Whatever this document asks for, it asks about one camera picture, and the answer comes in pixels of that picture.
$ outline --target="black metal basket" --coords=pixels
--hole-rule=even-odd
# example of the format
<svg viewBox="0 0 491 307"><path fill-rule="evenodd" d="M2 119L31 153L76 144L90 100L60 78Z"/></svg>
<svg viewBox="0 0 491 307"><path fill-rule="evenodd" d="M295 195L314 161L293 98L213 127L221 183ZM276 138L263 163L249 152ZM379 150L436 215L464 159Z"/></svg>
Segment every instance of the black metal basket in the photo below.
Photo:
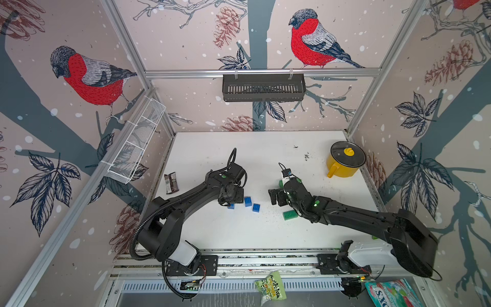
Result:
<svg viewBox="0 0 491 307"><path fill-rule="evenodd" d="M223 76L223 100L239 101L301 101L305 95L303 74L261 74Z"/></svg>

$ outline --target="blue block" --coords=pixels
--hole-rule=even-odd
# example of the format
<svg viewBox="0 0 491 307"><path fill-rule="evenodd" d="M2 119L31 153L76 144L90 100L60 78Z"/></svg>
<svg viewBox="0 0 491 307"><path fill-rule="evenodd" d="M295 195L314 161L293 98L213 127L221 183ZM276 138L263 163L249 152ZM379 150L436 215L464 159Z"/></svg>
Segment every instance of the blue block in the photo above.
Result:
<svg viewBox="0 0 491 307"><path fill-rule="evenodd" d="M252 201L250 200L250 196L245 197L244 202L246 207L252 206Z"/></svg>

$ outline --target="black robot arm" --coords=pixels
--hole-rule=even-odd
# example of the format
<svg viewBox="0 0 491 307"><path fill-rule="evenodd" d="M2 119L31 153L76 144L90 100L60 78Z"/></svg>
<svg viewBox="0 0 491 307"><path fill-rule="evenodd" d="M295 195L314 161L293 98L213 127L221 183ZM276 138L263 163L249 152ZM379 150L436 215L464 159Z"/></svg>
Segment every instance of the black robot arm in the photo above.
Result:
<svg viewBox="0 0 491 307"><path fill-rule="evenodd" d="M226 167L208 172L205 181L197 187L182 195L167 200L158 197L149 203L143 222L130 242L130 255L133 259L167 260L179 245L182 225L191 214L214 199L218 199L220 205L244 202L247 174L241 166L235 164L236 152L237 149L234 148ZM138 255L135 252L137 241L150 254Z"/></svg>
<svg viewBox="0 0 491 307"><path fill-rule="evenodd" d="M272 199L277 194L280 206L289 204L312 223L345 226L376 236L392 245L392 254L404 269L418 276L432 276L437 240L413 213L403 209L397 213L369 211L312 196L289 168L282 172L283 189L270 192Z"/></svg>

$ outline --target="snack wrapper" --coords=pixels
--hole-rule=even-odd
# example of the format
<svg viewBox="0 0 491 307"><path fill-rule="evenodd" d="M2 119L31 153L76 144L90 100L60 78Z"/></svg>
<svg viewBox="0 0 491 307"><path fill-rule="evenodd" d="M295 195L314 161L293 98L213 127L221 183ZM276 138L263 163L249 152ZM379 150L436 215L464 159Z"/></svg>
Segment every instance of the snack wrapper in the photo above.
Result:
<svg viewBox="0 0 491 307"><path fill-rule="evenodd" d="M405 279L388 282L366 282L365 287L377 307L423 307Z"/></svg>
<svg viewBox="0 0 491 307"><path fill-rule="evenodd" d="M269 300L281 301L286 299L285 288L278 271L274 271L265 279L256 280L254 283L262 295L261 306Z"/></svg>

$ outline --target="green snack bag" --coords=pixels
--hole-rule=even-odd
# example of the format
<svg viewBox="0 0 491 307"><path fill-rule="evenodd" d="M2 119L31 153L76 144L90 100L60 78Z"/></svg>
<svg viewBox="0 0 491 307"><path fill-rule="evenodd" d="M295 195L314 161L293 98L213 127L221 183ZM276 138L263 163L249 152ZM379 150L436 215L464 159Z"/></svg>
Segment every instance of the green snack bag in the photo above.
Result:
<svg viewBox="0 0 491 307"><path fill-rule="evenodd" d="M286 299L285 288L278 271L274 271L265 279L256 280L254 283L262 295L261 306L269 300L281 301Z"/></svg>

